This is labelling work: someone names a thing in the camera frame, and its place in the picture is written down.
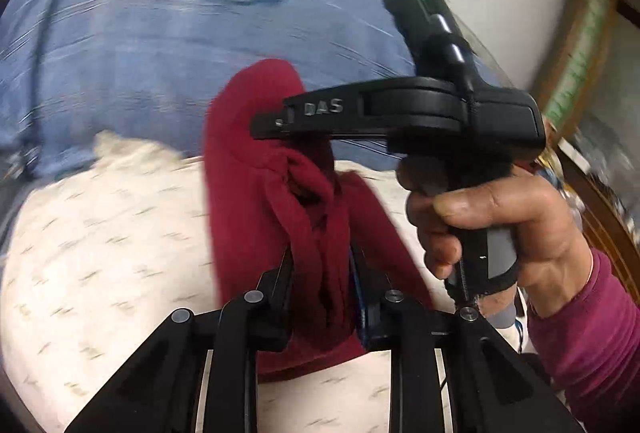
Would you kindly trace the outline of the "magenta sleeve forearm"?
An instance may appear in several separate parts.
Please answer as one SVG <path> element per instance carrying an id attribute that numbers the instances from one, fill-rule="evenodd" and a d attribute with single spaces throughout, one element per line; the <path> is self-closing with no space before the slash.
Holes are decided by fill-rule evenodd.
<path id="1" fill-rule="evenodd" d="M 589 432 L 639 430 L 639 307 L 592 252 L 585 288 L 558 313 L 533 315 L 529 336 L 544 369 Z"/>

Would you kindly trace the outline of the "person's right hand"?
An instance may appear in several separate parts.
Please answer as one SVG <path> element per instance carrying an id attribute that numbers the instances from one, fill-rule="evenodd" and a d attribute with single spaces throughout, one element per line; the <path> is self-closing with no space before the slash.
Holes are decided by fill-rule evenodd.
<path id="1" fill-rule="evenodd" d="M 424 263 L 446 279 L 462 259 L 452 228 L 506 226 L 515 233 L 518 284 L 541 318 L 570 303 L 588 283 L 593 258 L 570 207 L 545 179 L 514 166 L 508 177 L 438 193 L 427 184 L 428 166 L 402 160 L 397 179 L 409 191 L 407 217 L 425 251 Z"/>

